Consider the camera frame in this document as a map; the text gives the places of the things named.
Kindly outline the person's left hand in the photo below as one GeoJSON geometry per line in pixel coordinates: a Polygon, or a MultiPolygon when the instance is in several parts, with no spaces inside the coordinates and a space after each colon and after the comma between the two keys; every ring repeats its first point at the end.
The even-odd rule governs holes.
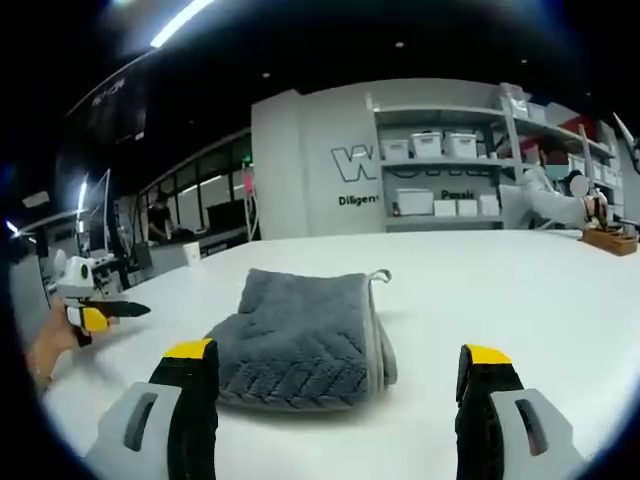
{"type": "Polygon", "coordinates": [[[26,354],[29,373],[40,392],[48,389],[59,357],[66,351],[91,343],[91,335],[71,324],[66,306],[54,298],[47,319],[26,354]]]}

